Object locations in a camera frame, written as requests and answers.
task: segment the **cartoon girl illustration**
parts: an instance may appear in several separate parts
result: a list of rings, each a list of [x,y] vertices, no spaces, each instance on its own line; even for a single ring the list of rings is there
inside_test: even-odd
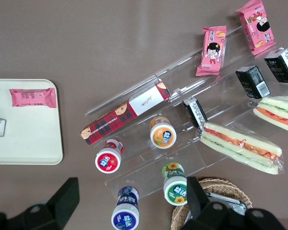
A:
[[[260,32],[265,32],[270,28],[267,17],[263,17],[263,13],[257,12],[254,14],[254,17],[249,17],[248,23],[258,22],[256,27]]]
[[[210,63],[216,63],[220,61],[220,51],[221,51],[221,47],[218,43],[216,42],[212,42],[208,44],[207,47],[207,54],[205,55],[205,57],[210,57]]]

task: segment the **acrylic display stand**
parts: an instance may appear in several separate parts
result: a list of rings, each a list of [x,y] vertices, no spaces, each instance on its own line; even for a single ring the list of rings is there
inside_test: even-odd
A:
[[[288,95],[288,84],[277,82],[263,58],[277,47],[254,56],[249,50],[241,27],[227,35],[225,47],[223,67],[218,76],[200,78],[195,76],[202,57],[200,50],[86,113],[86,116],[93,121],[160,80],[166,84],[171,93],[168,100],[94,143],[96,153],[110,138],[117,138],[124,144],[121,166],[114,174],[109,174],[105,182],[115,198],[117,192],[127,185],[136,187],[140,198],[162,189],[161,171],[163,166],[171,161],[180,163],[184,167],[185,174],[191,175],[225,158],[224,155],[198,141],[198,130],[182,103],[191,96],[200,102],[211,122],[220,125],[241,124],[266,138],[281,130],[270,123],[262,122],[252,113],[259,100],[246,95],[235,74],[235,71],[242,66],[257,65],[272,95]],[[167,117],[177,132],[177,141],[169,149],[158,149],[150,140],[149,125],[157,115]]]

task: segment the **cookie illustration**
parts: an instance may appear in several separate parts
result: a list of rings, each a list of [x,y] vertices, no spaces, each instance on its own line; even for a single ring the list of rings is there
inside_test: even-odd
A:
[[[127,102],[121,104],[116,110],[115,113],[116,115],[122,115],[126,112],[127,110]]]
[[[88,139],[88,137],[90,136],[91,134],[91,128],[90,127],[87,127],[85,128],[84,130],[82,130],[82,132],[80,133],[80,135],[82,136],[82,138],[85,140],[85,139]]]
[[[164,89],[164,90],[167,89],[167,87],[165,86],[165,84],[163,82],[158,83],[157,86],[161,89]]]

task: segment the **plastic packaging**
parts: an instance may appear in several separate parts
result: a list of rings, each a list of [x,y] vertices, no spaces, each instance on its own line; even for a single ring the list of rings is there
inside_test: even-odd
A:
[[[187,178],[183,167],[177,162],[171,162],[162,169],[164,179],[164,198],[175,206],[187,203]]]
[[[282,149],[249,130],[231,129],[206,122],[201,142],[260,171],[270,174],[283,172]]]
[[[123,187],[113,210],[111,223],[117,230],[134,230],[139,225],[139,193],[134,187]]]
[[[105,142],[104,148],[96,155],[95,165],[102,173],[116,172],[121,163],[123,144],[116,139],[109,139]]]
[[[10,89],[13,107],[27,105],[46,105],[49,108],[56,108],[56,92],[54,88],[46,90],[19,90]]]
[[[288,131],[288,97],[264,97],[253,112],[263,120]]]
[[[196,76],[218,75],[222,67],[226,26],[203,28],[204,46],[202,62],[197,68]]]
[[[150,139],[159,149],[168,149],[176,142],[177,134],[164,116],[155,117],[150,123]]]
[[[251,0],[236,11],[254,55],[276,44],[262,0]]]

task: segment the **pink snack package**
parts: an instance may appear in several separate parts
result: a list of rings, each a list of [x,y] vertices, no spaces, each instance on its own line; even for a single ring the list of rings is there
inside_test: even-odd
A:
[[[50,108],[57,107],[56,92],[54,88],[46,90],[19,90],[10,89],[12,105],[17,107],[27,105],[46,105]]]
[[[276,44],[262,0],[251,0],[236,12],[240,14],[252,54],[257,55]]]
[[[196,76],[218,75],[220,73],[226,32],[225,25],[203,28],[202,62],[197,67]]]

